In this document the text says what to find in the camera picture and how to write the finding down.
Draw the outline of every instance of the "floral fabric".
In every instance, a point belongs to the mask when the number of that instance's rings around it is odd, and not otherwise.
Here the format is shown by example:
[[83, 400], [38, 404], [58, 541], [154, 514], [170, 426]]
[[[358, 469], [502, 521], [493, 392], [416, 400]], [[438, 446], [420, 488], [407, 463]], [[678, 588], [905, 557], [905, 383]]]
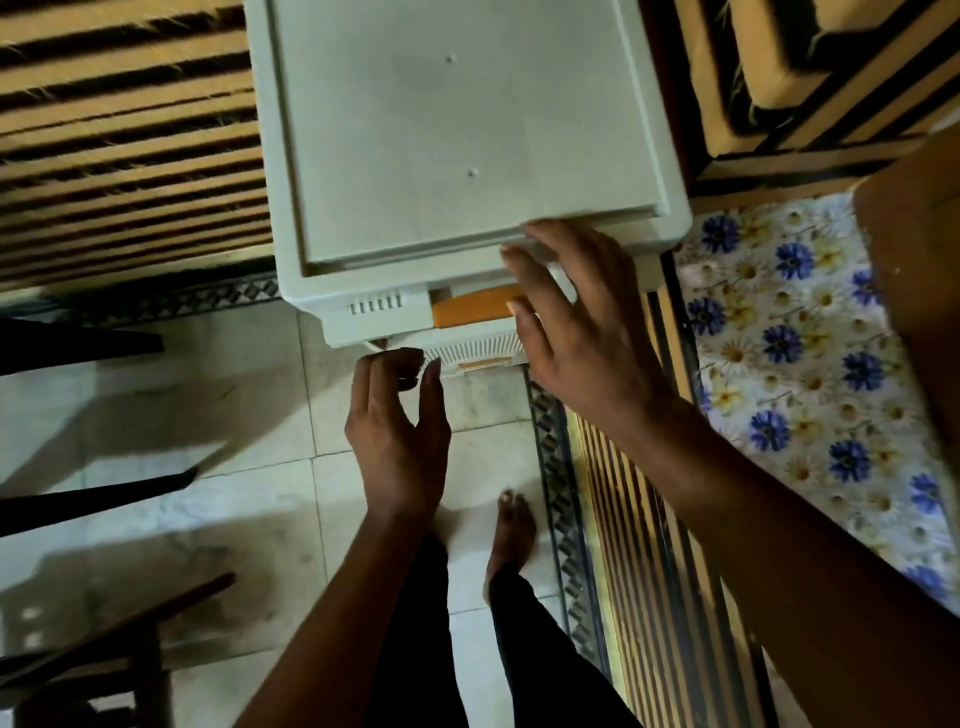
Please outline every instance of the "floral fabric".
[[960, 614], [952, 483], [851, 197], [701, 216], [675, 259], [714, 429]]

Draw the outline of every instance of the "white plastic container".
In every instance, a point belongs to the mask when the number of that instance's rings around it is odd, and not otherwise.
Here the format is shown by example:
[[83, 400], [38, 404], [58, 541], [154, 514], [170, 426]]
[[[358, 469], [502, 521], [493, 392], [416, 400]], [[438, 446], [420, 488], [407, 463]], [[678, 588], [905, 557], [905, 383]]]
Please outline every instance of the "white plastic container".
[[515, 363], [512, 319], [436, 329], [431, 304], [511, 282], [523, 221], [638, 253], [689, 229], [636, 0], [245, 5], [280, 290], [331, 346]]

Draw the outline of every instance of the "foot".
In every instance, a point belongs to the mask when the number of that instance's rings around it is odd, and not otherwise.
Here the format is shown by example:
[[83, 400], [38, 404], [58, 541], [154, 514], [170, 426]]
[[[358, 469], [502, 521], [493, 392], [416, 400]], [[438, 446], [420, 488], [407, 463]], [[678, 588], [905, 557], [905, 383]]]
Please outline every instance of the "foot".
[[496, 533], [493, 549], [487, 563], [487, 578], [483, 585], [484, 598], [490, 603], [490, 581], [500, 568], [510, 564], [517, 571], [523, 569], [537, 542], [537, 523], [530, 503], [513, 491], [504, 491], [496, 502]]

